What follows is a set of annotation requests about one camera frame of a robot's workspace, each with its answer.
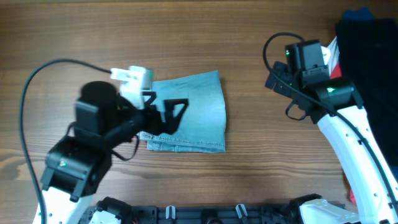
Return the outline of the light blue denim shorts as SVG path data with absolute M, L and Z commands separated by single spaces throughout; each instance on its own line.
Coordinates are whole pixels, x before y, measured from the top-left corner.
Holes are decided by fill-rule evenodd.
M 224 153 L 226 105 L 219 72 L 201 73 L 173 80 L 156 81 L 153 102 L 161 112 L 164 100 L 186 98 L 188 107 L 173 135 L 140 133 L 151 151 Z

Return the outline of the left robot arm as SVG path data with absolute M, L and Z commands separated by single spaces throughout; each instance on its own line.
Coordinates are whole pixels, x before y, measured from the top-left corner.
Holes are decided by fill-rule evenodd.
M 77 223 L 89 207 L 98 186 L 112 165 L 112 157 L 125 161 L 114 149 L 122 143 L 139 142 L 139 132 L 173 134 L 188 107 L 188 100 L 164 100 L 157 110 L 154 92 L 142 109 L 135 108 L 116 88 L 102 81 L 81 88 L 75 103 L 76 120 L 47 153 L 41 179 L 43 202 L 34 223 Z

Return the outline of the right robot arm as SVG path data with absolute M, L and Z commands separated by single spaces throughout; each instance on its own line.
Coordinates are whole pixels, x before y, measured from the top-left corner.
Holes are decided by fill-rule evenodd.
M 349 212 L 319 195 L 290 202 L 297 223 L 397 223 L 397 182 L 377 145 L 354 83 L 330 78 L 328 52 L 318 40 L 286 45 L 286 63 L 265 66 L 266 87 L 290 98 L 332 146 L 356 200 Z

